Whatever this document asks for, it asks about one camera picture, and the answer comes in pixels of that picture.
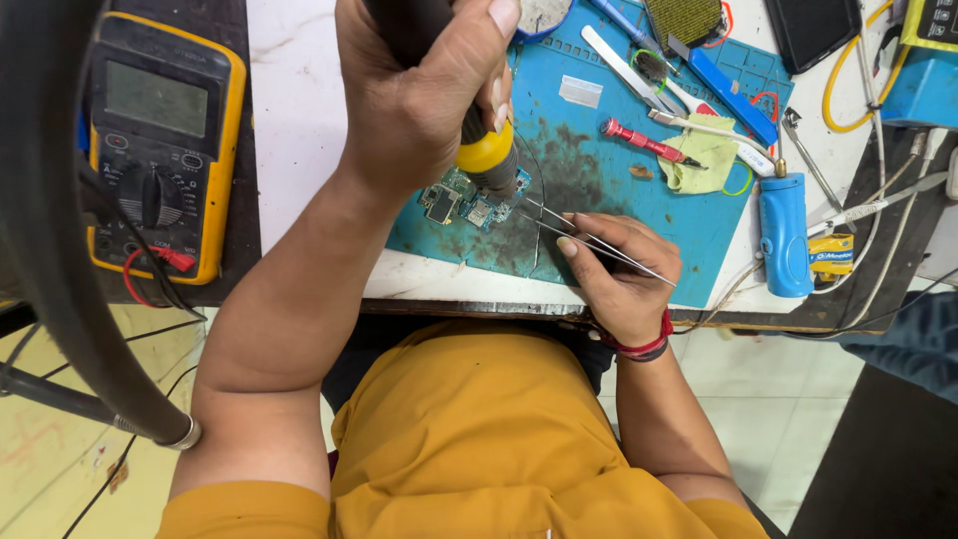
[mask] smartphone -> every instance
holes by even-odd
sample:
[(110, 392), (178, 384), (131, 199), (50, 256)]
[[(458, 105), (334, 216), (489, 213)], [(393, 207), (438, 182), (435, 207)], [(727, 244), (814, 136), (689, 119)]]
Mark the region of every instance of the smartphone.
[(785, 68), (805, 73), (861, 32), (857, 0), (766, 0)]

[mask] yellow package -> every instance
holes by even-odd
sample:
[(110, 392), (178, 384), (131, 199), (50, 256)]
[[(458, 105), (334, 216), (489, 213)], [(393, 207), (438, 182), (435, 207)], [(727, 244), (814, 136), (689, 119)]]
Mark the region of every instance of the yellow package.
[(851, 234), (830, 234), (809, 240), (811, 270), (832, 275), (851, 273), (855, 259), (854, 239)]

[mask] white table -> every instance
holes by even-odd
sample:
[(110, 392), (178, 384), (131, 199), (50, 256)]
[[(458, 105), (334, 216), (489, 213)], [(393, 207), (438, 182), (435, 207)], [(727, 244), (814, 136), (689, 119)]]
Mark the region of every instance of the white table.
[[(863, 3), (864, 17), (882, 4), (881, 0)], [(764, 2), (730, 0), (730, 4), (735, 16), (732, 37), (776, 52)], [(247, 0), (263, 252), (283, 236), (335, 169), (346, 140), (346, 103), (333, 6), (334, 0)], [(870, 31), (873, 50), (888, 27), (887, 20), (883, 16)], [(798, 129), (803, 143), (838, 197), (844, 199), (871, 129), (831, 133), (822, 121), (822, 94), (837, 56), (831, 55), (808, 73), (795, 77), (788, 104), (804, 118)], [(852, 123), (866, 110), (860, 66), (858, 54), (853, 53), (838, 78), (833, 115), (839, 124)], [(879, 87), (886, 76), (884, 69), (879, 74)], [(809, 224), (817, 223), (831, 215), (832, 209), (808, 175), (805, 162), (785, 138), (789, 169), (807, 174), (808, 220)], [(754, 263), (759, 239), (756, 205), (753, 194), (725, 255), (709, 309)], [(800, 299), (773, 296), (763, 282), (761, 271), (753, 274), (725, 309), (788, 313), (801, 304)], [(364, 297), (583, 304), (578, 289), (389, 249), (380, 256)]]

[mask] black soldering iron grip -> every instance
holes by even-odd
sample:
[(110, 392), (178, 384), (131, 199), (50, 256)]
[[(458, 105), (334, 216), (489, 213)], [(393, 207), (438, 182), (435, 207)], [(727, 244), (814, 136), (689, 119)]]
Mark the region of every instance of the black soldering iron grip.
[[(448, 0), (363, 0), (379, 35), (402, 67), (420, 64), (455, 13)], [(489, 130), (473, 104), (463, 119), (463, 144), (478, 142)]]

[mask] left hand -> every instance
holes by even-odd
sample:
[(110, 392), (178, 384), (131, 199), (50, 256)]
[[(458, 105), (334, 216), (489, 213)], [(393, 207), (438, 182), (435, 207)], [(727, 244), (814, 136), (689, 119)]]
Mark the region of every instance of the left hand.
[[(624, 252), (659, 275), (678, 282), (682, 259), (678, 246), (631, 217), (601, 213), (566, 214), (582, 232), (588, 232)], [(582, 234), (580, 239), (588, 241)], [(611, 274), (587, 246), (562, 237), (559, 249), (582, 286), (592, 314), (625, 346), (638, 348), (654, 342), (662, 331), (662, 314), (669, 307), (673, 288), (622, 262)]]
[(473, 101), (488, 129), (506, 122), (513, 83), (505, 54), (521, 13), (518, 0), (456, 0), (453, 10), (420, 65), (404, 71), (362, 0), (336, 2), (349, 112), (340, 166), (376, 191), (401, 194), (437, 181), (455, 159)]

